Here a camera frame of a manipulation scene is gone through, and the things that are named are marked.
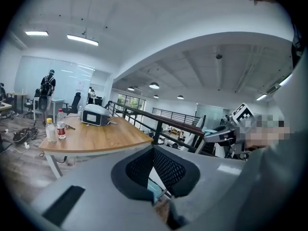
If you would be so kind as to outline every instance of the backpack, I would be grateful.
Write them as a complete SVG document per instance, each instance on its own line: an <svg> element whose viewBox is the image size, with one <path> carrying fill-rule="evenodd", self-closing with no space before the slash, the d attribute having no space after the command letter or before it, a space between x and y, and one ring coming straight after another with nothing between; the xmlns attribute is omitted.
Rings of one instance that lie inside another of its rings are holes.
<svg viewBox="0 0 308 231"><path fill-rule="evenodd" d="M54 77L51 77L50 80L48 80L48 76L45 76L45 83L42 85L43 90L47 92L49 95L50 91L52 90L52 84L51 82L54 80Z"/></svg>

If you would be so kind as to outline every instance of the window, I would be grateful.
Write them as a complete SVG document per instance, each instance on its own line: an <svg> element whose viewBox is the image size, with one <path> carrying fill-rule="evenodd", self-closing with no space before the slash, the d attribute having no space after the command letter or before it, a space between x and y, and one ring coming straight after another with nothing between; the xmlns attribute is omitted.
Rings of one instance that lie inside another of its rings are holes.
<svg viewBox="0 0 308 231"><path fill-rule="evenodd" d="M144 106L145 106L145 99L141 99L141 98L136 98L136 97L132 97L132 96L128 96L128 95L124 95L124 94L119 94L118 98L117 98L117 102L120 104L124 104L128 107L134 108L134 109L139 109L139 110L143 110ZM124 110L123 107L116 105L116 109L118 110ZM130 115L132 118L138 120L138 121L142 121L142 116L141 115ZM127 121L129 121L131 124L133 124L135 127L139 128L141 127L141 124L136 122L133 119L130 119L130 117L126 116L125 119Z"/></svg>

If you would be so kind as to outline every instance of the red bottle label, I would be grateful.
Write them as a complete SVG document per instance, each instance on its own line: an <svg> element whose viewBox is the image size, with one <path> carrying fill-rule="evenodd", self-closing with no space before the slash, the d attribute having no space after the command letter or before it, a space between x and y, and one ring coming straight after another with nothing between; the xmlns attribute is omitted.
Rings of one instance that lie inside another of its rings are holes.
<svg viewBox="0 0 308 231"><path fill-rule="evenodd" d="M64 134L65 134L64 128L58 128L58 135L64 135Z"/></svg>

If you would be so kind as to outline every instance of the black rectangular slot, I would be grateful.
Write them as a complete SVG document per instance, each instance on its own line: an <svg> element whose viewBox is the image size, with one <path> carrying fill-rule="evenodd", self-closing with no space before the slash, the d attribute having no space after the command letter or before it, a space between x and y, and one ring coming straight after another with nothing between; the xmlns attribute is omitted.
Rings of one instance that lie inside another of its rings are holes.
<svg viewBox="0 0 308 231"><path fill-rule="evenodd" d="M70 186L52 206L45 211L43 217L54 225L60 226L84 191L85 189L82 187Z"/></svg>

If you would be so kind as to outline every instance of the round ceiling light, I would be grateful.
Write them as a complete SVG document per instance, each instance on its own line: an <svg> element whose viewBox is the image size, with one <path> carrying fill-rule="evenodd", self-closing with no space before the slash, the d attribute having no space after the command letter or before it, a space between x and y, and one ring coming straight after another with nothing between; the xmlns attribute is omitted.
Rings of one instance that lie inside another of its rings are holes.
<svg viewBox="0 0 308 231"><path fill-rule="evenodd" d="M153 82L149 85L149 87L153 88L153 89L159 89L159 85L156 82Z"/></svg>

